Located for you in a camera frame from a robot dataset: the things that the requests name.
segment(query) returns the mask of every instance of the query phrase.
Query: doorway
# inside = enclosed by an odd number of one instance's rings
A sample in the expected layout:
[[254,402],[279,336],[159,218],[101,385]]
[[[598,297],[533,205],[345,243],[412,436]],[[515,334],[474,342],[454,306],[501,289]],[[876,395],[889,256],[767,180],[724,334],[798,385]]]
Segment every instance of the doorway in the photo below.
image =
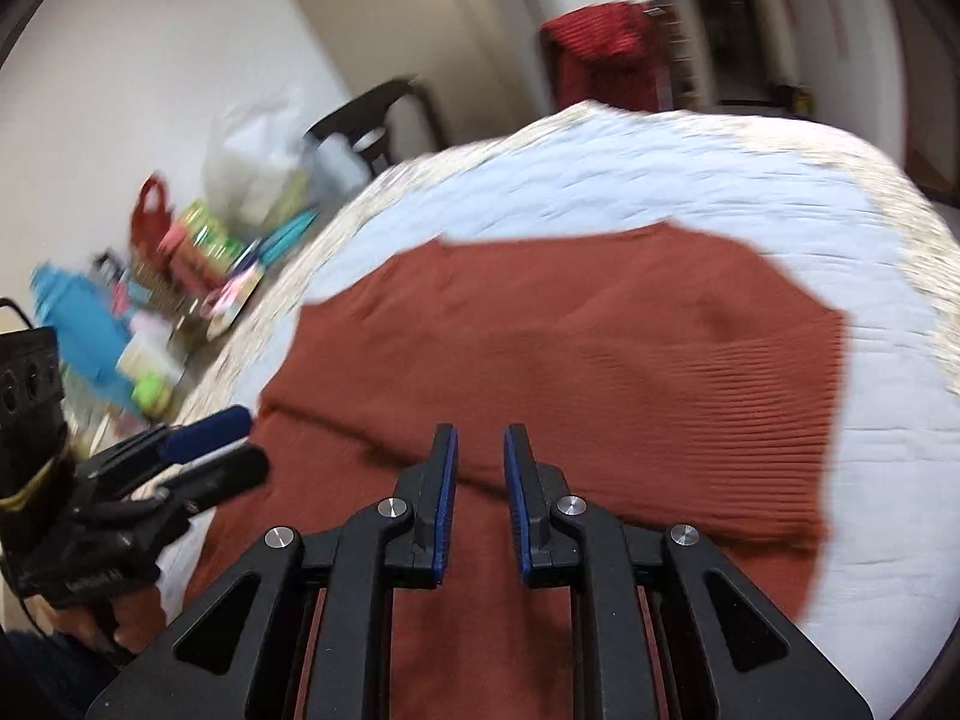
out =
[[697,0],[723,106],[772,102],[760,27],[752,0]]
[[[493,0],[296,1],[354,95],[419,76],[454,143],[507,135],[536,117]],[[401,157],[412,156],[406,128],[397,129]]]

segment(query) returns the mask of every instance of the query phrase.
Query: mattress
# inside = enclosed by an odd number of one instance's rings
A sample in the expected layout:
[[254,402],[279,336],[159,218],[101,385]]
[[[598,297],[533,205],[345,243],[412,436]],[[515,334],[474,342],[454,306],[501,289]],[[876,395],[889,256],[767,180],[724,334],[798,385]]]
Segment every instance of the mattress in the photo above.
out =
[[[884,720],[960,613],[960,248],[901,172],[809,122],[574,106],[503,141],[379,177],[239,328],[181,417],[256,406],[296,307],[389,256],[452,241],[568,236],[672,218],[735,238],[848,315],[824,510],[800,627]],[[176,613],[210,516],[164,556]]]

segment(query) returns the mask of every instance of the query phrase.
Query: red handbag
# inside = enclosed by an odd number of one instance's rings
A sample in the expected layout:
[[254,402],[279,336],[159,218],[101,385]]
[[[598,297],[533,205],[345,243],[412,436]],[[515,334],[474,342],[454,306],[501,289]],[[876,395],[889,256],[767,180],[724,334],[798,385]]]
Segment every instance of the red handbag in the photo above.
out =
[[[148,208],[150,195],[155,196],[154,207]],[[167,182],[155,172],[140,190],[140,196],[130,218],[130,245],[147,262],[157,254],[160,241],[173,222],[173,209],[167,207]]]

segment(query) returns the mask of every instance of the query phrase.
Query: knit fabric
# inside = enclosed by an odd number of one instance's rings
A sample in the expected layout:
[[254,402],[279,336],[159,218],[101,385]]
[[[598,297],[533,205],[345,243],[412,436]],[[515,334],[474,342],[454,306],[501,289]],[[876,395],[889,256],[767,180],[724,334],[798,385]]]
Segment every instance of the knit fabric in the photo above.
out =
[[574,493],[627,522],[697,525],[796,615],[842,334],[750,248],[669,223],[429,242],[304,307],[253,435],[272,476],[218,509],[189,596],[267,528],[323,530],[389,495],[450,421],[451,567],[441,591],[395,596],[394,714],[568,716],[568,594],[520,586],[503,429],[524,422]]
[[628,111],[659,111],[669,83],[664,44],[646,5],[608,2],[566,13],[541,27],[558,108],[583,100]]

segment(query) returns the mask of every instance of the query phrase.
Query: chair backrest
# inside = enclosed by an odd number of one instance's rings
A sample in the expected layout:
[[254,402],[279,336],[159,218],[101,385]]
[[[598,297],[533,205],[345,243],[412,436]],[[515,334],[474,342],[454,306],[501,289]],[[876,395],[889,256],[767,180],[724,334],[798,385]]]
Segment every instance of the chair backrest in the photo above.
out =
[[[397,100],[404,97],[413,97],[419,103],[437,151],[447,148],[449,141],[433,100],[424,88],[424,84],[416,79],[392,79],[373,87],[360,97],[338,108],[328,117],[320,119],[310,127],[309,134],[318,141],[323,141],[330,135],[340,133],[347,138],[354,151],[363,157],[371,173],[377,175],[386,167],[396,164],[391,153],[387,112]],[[369,145],[361,143],[371,133],[379,134],[379,137]],[[361,143],[360,148],[357,148],[357,143]]]

